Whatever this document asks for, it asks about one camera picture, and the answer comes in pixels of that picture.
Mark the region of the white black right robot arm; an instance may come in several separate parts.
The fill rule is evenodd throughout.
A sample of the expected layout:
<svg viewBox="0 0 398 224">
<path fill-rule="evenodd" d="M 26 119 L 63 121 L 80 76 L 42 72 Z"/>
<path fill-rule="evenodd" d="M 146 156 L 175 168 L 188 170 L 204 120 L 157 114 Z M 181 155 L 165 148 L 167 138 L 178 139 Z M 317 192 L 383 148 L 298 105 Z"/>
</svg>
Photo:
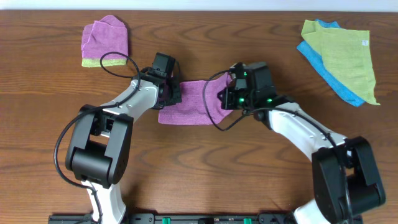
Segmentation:
<svg viewBox="0 0 398 224">
<path fill-rule="evenodd" d="M 236 63 L 233 82 L 218 93 L 224 110 L 242 110 L 281 134 L 312 163 L 314 199 L 296 208 L 289 223 L 361 223 L 364 212 L 384 205 L 386 193 L 373 149 L 363 137 L 347 138 L 279 95 L 265 62 Z"/>
</svg>

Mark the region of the purple microfiber cloth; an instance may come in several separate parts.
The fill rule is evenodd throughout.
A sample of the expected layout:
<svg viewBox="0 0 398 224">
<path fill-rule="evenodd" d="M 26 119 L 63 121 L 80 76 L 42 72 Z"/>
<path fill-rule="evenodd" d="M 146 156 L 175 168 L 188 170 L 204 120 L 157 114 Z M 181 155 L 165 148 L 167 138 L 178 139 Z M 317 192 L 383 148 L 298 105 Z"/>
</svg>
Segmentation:
<svg viewBox="0 0 398 224">
<path fill-rule="evenodd" d="M 219 78 L 182 82 L 182 101 L 166 106 L 159 112 L 158 122 L 177 126 L 211 125 L 220 123 L 230 110 L 221 108 L 217 94 L 231 83 L 231 77 L 224 73 Z"/>
</svg>

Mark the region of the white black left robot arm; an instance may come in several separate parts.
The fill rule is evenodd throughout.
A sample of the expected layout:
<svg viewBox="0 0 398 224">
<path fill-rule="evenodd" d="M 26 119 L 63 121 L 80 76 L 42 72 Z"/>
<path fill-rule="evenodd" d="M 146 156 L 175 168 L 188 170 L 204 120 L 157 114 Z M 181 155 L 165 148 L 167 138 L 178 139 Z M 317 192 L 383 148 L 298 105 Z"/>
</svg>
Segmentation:
<svg viewBox="0 0 398 224">
<path fill-rule="evenodd" d="M 127 168 L 134 123 L 148 110 L 161 110 L 182 100 L 178 62 L 156 53 L 152 65 L 128 75 L 127 88 L 100 106 L 84 105 L 66 129 L 72 136 L 65 167 L 73 185 L 88 191 L 93 212 L 85 223 L 122 223 L 127 208 L 120 181 Z"/>
</svg>

